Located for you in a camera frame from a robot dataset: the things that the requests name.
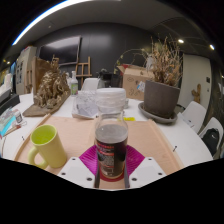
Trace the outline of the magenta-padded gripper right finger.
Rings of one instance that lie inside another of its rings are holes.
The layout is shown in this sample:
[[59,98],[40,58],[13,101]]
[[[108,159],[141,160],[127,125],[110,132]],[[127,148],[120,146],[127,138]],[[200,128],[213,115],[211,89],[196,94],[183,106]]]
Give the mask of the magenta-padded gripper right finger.
[[144,157],[132,146],[127,146],[124,170],[126,188],[140,188],[165,176],[153,157]]

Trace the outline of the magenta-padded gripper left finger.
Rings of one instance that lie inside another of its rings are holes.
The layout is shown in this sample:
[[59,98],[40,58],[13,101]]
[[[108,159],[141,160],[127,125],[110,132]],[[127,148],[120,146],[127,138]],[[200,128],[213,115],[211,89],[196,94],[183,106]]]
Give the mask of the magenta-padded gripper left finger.
[[96,146],[91,146],[79,157],[71,157],[58,176],[84,188],[98,188],[100,171]]

